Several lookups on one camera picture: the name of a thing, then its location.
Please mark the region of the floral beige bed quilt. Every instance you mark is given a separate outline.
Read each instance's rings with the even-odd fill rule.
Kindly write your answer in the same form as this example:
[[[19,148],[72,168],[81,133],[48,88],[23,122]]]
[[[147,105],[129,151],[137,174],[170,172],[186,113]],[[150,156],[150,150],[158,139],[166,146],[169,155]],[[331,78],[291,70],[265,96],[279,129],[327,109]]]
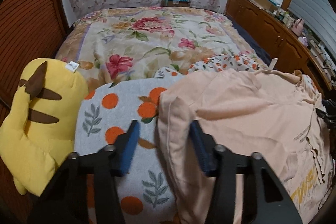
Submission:
[[[168,71],[186,75],[265,67],[226,16],[186,7],[90,12],[76,21],[56,58],[78,63],[90,90]]]

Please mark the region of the orange print white blanket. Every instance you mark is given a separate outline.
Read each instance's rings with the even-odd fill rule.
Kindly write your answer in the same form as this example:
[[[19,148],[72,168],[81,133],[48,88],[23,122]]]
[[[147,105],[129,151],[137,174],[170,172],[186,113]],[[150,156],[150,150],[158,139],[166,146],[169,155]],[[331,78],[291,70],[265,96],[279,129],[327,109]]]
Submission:
[[[158,144],[159,96],[182,78],[177,68],[159,68],[151,79],[105,84],[81,103],[75,151],[89,155],[113,145],[137,122],[130,167],[116,178],[116,190],[126,223],[180,223],[175,197]]]

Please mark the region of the grey window roller blind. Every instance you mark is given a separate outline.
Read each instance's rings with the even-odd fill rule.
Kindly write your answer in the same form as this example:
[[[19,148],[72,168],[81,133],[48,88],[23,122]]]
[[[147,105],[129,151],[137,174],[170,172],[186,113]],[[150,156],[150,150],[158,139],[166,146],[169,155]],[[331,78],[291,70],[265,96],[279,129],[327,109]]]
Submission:
[[[289,10],[322,40],[335,56],[335,11],[328,0],[291,0]]]

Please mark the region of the brown louvered wardrobe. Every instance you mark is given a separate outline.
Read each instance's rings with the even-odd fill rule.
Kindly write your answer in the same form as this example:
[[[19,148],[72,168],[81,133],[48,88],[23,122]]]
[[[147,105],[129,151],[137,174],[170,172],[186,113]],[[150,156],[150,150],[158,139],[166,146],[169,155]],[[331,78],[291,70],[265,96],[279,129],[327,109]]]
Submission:
[[[9,113],[23,68],[53,58],[70,32],[61,0],[1,3],[1,119]]]

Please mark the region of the peach printed t-shirt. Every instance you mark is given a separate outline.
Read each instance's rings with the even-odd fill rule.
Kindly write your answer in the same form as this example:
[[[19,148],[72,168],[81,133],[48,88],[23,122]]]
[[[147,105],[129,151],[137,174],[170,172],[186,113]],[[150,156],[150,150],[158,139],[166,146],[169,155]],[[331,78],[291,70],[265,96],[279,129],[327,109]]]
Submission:
[[[159,143],[182,223],[206,220],[214,187],[189,139],[194,120],[234,153],[261,153],[303,223],[310,222],[329,195],[335,173],[329,130],[316,114],[322,107],[321,94],[300,71],[196,71],[164,91]]]

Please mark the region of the pink tissue pack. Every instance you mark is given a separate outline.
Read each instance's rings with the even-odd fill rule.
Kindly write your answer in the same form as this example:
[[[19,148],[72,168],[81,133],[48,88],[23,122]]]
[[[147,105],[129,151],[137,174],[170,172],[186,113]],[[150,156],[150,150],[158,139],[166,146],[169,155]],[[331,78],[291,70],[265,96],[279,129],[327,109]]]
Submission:
[[[305,47],[308,47],[308,42],[306,37],[298,37],[298,41]]]

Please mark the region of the yellow pikachu plush toy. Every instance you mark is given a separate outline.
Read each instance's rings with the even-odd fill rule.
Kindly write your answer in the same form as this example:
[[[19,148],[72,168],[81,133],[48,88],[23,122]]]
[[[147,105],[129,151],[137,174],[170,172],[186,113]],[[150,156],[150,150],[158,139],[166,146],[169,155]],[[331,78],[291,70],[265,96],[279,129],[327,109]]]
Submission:
[[[19,194],[40,196],[74,150],[77,115],[88,86],[79,64],[30,61],[1,125],[1,159]]]

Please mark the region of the long wooden cabinet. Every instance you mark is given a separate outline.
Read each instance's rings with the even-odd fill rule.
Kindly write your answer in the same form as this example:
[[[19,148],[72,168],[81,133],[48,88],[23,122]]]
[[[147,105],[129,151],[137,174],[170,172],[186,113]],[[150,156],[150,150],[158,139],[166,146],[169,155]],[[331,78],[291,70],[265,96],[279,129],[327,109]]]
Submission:
[[[278,70],[288,73],[296,69],[301,70],[313,79],[322,94],[327,94],[333,89],[311,51],[272,15],[248,0],[228,0],[226,15],[250,34],[271,58],[278,59]]]

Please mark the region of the cardboard box with blue cloth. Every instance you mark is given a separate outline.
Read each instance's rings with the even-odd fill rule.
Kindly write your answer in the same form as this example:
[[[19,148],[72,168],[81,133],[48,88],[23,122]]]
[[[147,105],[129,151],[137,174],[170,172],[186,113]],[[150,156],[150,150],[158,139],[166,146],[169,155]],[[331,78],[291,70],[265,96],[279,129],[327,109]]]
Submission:
[[[190,0],[162,0],[162,7],[189,7]]]

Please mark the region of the open cardboard box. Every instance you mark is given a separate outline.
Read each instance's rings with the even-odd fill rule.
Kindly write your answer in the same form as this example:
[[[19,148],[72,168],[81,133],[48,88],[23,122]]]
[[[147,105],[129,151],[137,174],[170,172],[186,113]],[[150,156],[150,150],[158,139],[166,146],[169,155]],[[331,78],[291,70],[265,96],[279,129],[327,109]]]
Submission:
[[[252,0],[252,1],[254,1],[257,5],[259,5],[264,10],[268,10],[271,12],[274,12],[274,10],[277,10],[277,6],[275,6],[269,0]]]

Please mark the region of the navy blue bed sheet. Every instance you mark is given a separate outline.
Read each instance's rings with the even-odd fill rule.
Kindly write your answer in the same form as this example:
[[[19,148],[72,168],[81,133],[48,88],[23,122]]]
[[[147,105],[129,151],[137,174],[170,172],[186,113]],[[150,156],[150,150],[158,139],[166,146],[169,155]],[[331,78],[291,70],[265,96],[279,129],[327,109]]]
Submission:
[[[237,24],[231,16],[226,15],[226,17],[232,22],[234,29],[237,30],[239,35],[244,38],[244,40],[254,49],[258,57],[260,57],[260,59],[262,59],[262,61],[264,61],[267,66],[269,66],[271,62],[269,54],[262,47],[260,47],[259,44],[252,38],[252,36],[250,36],[250,34],[248,34],[244,28]]]

